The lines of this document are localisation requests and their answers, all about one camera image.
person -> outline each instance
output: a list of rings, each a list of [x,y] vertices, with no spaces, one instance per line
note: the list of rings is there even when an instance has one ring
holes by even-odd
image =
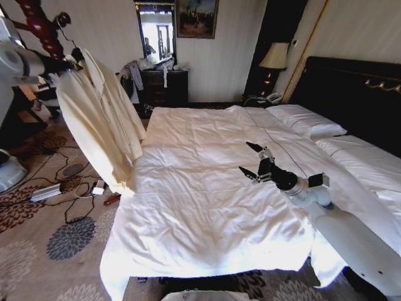
[[[156,53],[156,51],[149,45],[149,39],[145,38],[145,51],[146,55],[151,55],[152,53]]]

charger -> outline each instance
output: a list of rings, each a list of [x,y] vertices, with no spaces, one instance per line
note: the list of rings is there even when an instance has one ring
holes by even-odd
[[[105,182],[98,180],[96,186],[92,189],[93,194],[102,195],[105,192]]]

white duvet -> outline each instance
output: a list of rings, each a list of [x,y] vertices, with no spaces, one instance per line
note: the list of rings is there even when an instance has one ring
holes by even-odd
[[[156,108],[143,156],[132,171],[136,194],[122,196],[100,272],[113,300],[130,276],[208,277],[252,269],[299,270],[311,256],[321,285],[346,265],[274,183],[253,185],[258,155],[308,177],[325,172],[332,200],[401,253],[393,213],[312,141],[287,130],[261,108]]]

table lamp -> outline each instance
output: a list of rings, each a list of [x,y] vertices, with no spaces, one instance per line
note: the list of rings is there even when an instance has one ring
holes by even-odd
[[[289,43],[272,43],[259,66],[270,69],[286,69],[288,45]]]

shirt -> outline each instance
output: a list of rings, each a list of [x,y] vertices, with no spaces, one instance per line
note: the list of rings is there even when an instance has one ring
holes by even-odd
[[[113,192],[133,194],[132,164],[146,131],[114,72],[82,51],[83,70],[61,76],[56,93],[65,122],[90,164]]]

